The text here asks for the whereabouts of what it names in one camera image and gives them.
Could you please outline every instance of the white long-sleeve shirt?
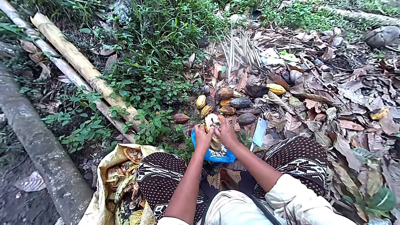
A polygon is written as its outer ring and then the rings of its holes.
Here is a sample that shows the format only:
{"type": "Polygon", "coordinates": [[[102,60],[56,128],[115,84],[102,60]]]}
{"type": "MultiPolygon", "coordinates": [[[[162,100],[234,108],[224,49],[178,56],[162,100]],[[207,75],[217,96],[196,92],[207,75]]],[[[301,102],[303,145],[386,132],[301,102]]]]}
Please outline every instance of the white long-sleeve shirt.
{"type": "MultiPolygon", "coordinates": [[[[355,225],[355,223],[332,211],[332,206],[300,180],[283,174],[265,195],[264,205],[274,217],[286,225],[286,212],[292,211],[296,218],[310,225],[355,225]]],[[[186,222],[163,217],[157,225],[188,225],[186,222]]],[[[245,194],[239,191],[221,191],[212,200],[206,214],[205,224],[262,224],[272,225],[262,211],[245,194]]]]}

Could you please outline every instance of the sleeve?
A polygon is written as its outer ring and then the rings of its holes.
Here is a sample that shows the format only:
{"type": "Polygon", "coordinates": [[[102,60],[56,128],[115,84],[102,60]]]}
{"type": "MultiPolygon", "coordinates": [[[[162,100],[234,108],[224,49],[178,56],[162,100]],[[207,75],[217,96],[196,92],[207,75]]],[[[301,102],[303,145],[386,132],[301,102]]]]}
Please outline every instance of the sleeve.
{"type": "Polygon", "coordinates": [[[327,200],[317,196],[313,190],[289,174],[283,174],[265,194],[265,198],[274,209],[274,214],[282,218],[295,215],[297,219],[311,225],[355,225],[353,221],[334,213],[327,200]]]}
{"type": "Polygon", "coordinates": [[[189,224],[175,217],[163,217],[158,221],[157,225],[189,225],[189,224]]]}

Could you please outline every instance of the strap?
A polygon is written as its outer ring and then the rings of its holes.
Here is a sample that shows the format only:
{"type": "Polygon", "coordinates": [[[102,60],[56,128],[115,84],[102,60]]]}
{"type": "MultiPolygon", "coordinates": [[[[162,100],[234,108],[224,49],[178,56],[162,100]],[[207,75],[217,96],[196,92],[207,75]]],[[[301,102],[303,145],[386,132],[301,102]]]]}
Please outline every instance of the strap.
{"type": "Polygon", "coordinates": [[[281,225],[281,223],[274,217],[274,215],[272,215],[272,213],[270,213],[268,209],[266,209],[266,207],[261,204],[261,202],[256,197],[254,197],[254,195],[248,196],[251,198],[251,200],[253,200],[254,204],[256,204],[256,206],[262,211],[262,213],[264,213],[264,215],[273,225],[281,225]]]}
{"type": "MultiPolygon", "coordinates": [[[[273,224],[273,225],[281,225],[281,223],[274,217],[274,215],[272,215],[272,213],[270,213],[268,211],[268,209],[266,209],[266,207],[261,204],[261,202],[254,197],[254,195],[247,195],[249,198],[251,198],[251,200],[254,202],[254,204],[262,211],[262,213],[264,213],[264,215],[267,217],[267,219],[273,224]]],[[[207,202],[206,208],[204,209],[204,213],[203,216],[201,218],[201,225],[204,225],[204,223],[206,222],[206,214],[208,211],[208,208],[210,207],[210,204],[212,202],[212,199],[210,199],[207,202]]]]}

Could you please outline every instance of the person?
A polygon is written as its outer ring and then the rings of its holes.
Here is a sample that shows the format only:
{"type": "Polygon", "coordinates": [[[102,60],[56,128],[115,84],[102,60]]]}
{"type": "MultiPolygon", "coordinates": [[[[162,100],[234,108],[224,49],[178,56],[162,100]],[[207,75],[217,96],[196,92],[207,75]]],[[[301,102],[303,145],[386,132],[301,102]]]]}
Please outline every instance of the person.
{"type": "Polygon", "coordinates": [[[187,165],[181,157],[153,153],[138,167],[138,184],[158,225],[193,224],[340,224],[355,225],[335,214],[326,194],[326,152],[316,141],[295,136],[271,146],[263,159],[236,137],[229,122],[219,116],[221,128],[207,134],[204,125],[194,127],[196,148],[187,165]],[[232,151],[251,179],[241,177],[238,188],[215,189],[202,171],[212,135],[232,151]]]}

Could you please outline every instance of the cleaver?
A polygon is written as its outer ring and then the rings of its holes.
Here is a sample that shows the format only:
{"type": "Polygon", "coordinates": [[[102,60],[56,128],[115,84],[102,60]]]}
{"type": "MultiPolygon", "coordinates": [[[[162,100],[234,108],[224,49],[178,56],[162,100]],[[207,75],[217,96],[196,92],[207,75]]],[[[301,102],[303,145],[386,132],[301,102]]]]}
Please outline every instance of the cleaver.
{"type": "Polygon", "coordinates": [[[261,147],[264,142],[265,133],[267,132],[268,122],[262,118],[258,118],[256,130],[254,131],[253,141],[251,143],[250,151],[252,152],[254,147],[258,145],[261,147]]]}

